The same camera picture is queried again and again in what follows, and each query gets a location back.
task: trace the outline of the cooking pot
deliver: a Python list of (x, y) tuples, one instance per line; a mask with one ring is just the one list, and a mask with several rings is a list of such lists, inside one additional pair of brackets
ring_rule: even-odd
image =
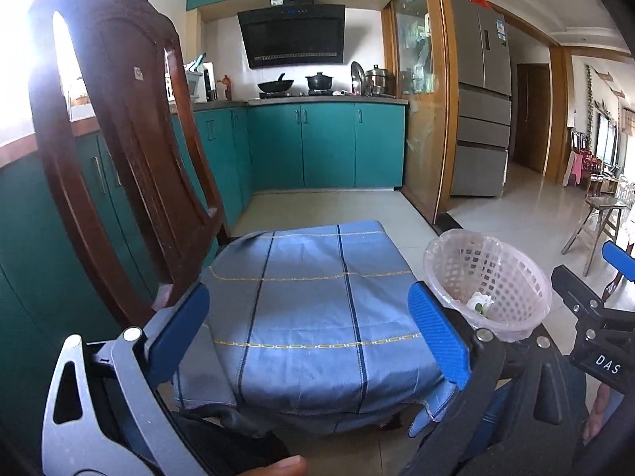
[(324, 91), (331, 89), (333, 78), (328, 77), (327, 75), (324, 75), (321, 71), (319, 71), (317, 75), (307, 77), (307, 82), (309, 83), (309, 89)]
[(375, 65), (366, 72), (366, 87), (372, 94), (394, 95), (395, 77), (387, 69)]
[(283, 81), (284, 73), (280, 74), (277, 81), (272, 82), (260, 82), (258, 87), (263, 93), (282, 93), (288, 91), (293, 85), (293, 81)]

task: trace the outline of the gray refrigerator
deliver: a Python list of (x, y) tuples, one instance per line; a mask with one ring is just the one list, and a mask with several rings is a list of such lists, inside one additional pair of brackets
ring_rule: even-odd
[(505, 19), (452, 0), (458, 50), (458, 135), (453, 196), (499, 197), (507, 169), (511, 66)]

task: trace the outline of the metal lid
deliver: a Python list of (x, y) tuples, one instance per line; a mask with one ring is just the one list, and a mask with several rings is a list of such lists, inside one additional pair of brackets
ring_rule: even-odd
[(373, 66), (373, 69), (369, 69), (366, 72), (367, 77), (392, 77), (393, 74), (387, 69), (380, 68), (379, 65)]

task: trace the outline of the plastic basket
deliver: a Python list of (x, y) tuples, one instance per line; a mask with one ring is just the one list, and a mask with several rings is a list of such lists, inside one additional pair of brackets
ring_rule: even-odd
[[(503, 342), (531, 332), (551, 307), (551, 284), (525, 254), (491, 236), (454, 229), (431, 242), (423, 256), (428, 286), (477, 329), (486, 327)], [(466, 307), (479, 291), (493, 298), (487, 318)]]

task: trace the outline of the black range hood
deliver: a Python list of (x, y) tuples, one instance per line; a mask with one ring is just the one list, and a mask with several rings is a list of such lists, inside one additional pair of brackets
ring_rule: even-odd
[(343, 5), (278, 6), (238, 13), (250, 68), (344, 63)]

